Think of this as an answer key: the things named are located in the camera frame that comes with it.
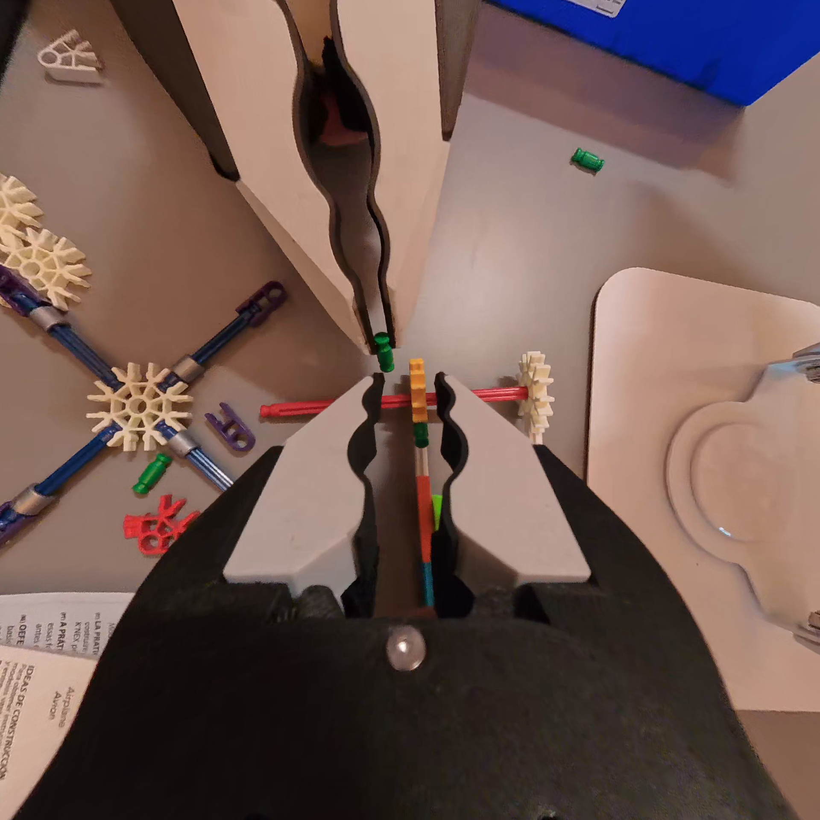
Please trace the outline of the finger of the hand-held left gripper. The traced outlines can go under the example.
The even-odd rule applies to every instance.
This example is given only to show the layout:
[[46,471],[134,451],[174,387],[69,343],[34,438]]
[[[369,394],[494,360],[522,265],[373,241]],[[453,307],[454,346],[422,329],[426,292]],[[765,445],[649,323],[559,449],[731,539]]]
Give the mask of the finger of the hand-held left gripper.
[[336,325],[374,354],[363,284],[340,214],[308,156],[310,69],[287,5],[175,1],[231,149],[238,189]]
[[384,315],[399,347],[421,288],[449,153],[441,128],[436,5],[332,2],[331,24],[343,68],[372,123],[367,203],[383,241]]

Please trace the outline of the purple toy clip connector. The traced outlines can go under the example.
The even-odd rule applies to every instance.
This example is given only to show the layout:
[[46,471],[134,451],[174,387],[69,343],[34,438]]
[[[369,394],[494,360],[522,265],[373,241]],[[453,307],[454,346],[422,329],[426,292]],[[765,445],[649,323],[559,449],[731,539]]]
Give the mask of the purple toy clip connector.
[[220,414],[205,413],[203,418],[215,434],[237,454],[246,454],[257,444],[251,428],[228,403],[219,404]]

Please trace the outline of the white fan toy connector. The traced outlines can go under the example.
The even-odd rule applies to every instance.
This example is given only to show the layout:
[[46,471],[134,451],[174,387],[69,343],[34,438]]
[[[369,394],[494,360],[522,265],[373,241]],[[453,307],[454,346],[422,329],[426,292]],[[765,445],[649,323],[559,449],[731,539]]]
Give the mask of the white fan toy connector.
[[46,75],[55,81],[78,85],[100,85],[102,63],[92,45],[71,29],[37,54]]

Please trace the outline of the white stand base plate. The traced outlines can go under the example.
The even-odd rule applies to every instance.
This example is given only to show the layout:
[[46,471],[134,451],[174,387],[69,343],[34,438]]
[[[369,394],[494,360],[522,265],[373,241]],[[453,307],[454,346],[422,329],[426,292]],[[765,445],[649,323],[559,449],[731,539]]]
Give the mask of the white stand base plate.
[[682,423],[744,401],[769,364],[818,346],[818,306],[630,268],[604,284],[594,313],[589,487],[676,586],[737,710],[818,712],[818,646],[769,621],[743,570],[690,538],[666,482]]

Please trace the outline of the toy instruction booklet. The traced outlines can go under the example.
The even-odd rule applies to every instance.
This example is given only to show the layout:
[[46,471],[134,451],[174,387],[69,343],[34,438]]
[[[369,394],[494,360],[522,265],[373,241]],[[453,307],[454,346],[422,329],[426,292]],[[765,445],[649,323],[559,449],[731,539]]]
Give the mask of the toy instruction booklet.
[[1,597],[1,818],[12,818],[76,716],[126,592]]

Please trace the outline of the colourful toy cart frame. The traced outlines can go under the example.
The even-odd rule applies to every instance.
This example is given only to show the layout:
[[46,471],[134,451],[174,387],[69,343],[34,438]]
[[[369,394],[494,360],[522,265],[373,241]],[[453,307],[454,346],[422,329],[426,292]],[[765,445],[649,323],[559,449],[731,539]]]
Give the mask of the colourful toy cart frame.
[[[515,398],[522,399],[521,413],[526,416],[528,424],[527,433],[522,434],[532,445],[541,445],[543,430],[548,424],[548,417],[552,414],[550,404],[553,400],[548,395],[548,386],[552,383],[552,378],[550,367],[545,364],[545,356],[539,352],[523,355],[520,376],[521,382],[515,390]],[[400,487],[404,491],[404,500],[399,503],[398,518],[384,518],[384,521],[378,522],[375,511],[376,537],[380,551],[378,571],[382,567],[381,549],[393,545],[396,540],[406,540],[413,547],[412,570],[419,571],[418,580],[423,602],[432,605],[436,603],[432,573],[432,540],[439,529],[443,488],[451,470],[441,456],[443,427],[437,414],[436,395],[426,393],[425,368],[421,358],[410,360],[408,379],[409,393],[404,396],[391,396],[389,400],[397,400],[412,409],[412,420],[402,422],[399,426],[398,443],[404,446],[405,451],[413,453],[414,479],[412,486],[405,483]],[[381,412],[386,404],[382,396]],[[413,422],[428,422],[427,448],[415,447]],[[280,450],[281,448],[273,448],[271,451],[275,462]],[[262,489],[269,475],[270,473],[263,477]]]

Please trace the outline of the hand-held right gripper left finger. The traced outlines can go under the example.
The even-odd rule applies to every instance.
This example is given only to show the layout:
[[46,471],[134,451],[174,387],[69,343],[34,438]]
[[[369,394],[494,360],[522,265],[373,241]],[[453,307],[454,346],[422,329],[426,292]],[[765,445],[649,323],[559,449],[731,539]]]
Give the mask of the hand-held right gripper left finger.
[[328,588],[349,617],[375,608],[379,547],[373,490],[384,375],[369,375],[293,434],[244,525],[223,575]]

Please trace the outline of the tagged blue plastic bin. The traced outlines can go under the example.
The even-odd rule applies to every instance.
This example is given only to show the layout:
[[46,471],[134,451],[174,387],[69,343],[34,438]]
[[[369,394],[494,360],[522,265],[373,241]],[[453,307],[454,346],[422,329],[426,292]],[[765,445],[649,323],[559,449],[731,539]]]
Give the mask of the tagged blue plastic bin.
[[507,12],[748,107],[819,51],[818,1],[494,1]]

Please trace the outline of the blue rod cross white hub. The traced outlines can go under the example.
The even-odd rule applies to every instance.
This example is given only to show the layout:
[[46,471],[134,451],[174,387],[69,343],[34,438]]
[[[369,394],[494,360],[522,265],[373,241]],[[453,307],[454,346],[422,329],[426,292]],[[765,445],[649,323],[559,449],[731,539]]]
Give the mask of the blue rod cross white hub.
[[269,281],[236,308],[236,318],[200,348],[179,359],[171,368],[150,364],[145,373],[130,364],[123,370],[108,363],[73,328],[67,313],[35,292],[21,275],[2,267],[2,298],[18,316],[34,323],[56,340],[76,360],[97,376],[93,401],[107,409],[91,414],[97,419],[94,437],[56,470],[2,503],[2,545],[13,539],[47,510],[67,484],[107,447],[135,450],[138,438],[146,450],[157,445],[190,463],[219,490],[233,481],[185,429],[190,414],[176,411],[175,404],[190,399],[184,389],[198,379],[225,346],[244,331],[261,325],[287,299],[282,283]]

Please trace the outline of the stand foot bracket with dome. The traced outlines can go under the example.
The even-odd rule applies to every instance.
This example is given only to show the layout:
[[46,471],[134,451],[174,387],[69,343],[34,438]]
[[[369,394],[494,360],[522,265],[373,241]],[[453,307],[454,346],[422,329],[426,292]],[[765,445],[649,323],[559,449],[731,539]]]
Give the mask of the stand foot bracket with dome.
[[769,621],[818,646],[818,346],[769,364],[744,401],[689,416],[666,469],[690,538],[743,570]]

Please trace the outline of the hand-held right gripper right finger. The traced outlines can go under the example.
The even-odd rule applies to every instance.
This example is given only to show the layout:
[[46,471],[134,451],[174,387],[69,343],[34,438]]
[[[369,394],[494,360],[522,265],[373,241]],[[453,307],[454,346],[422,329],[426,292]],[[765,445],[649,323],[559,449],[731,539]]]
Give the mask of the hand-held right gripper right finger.
[[451,470],[432,540],[437,614],[464,617],[496,590],[587,582],[591,570],[537,447],[454,376],[441,372],[435,385]]

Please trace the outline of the red toy fan connector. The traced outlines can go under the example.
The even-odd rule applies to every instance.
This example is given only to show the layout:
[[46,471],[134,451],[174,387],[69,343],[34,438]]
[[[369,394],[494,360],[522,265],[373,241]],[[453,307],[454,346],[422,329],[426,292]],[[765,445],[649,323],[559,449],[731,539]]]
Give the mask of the red toy fan connector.
[[126,515],[122,526],[124,537],[134,539],[144,556],[162,556],[200,516],[199,511],[192,511],[181,518],[186,503],[186,498],[175,500],[172,495],[163,495],[155,512]]

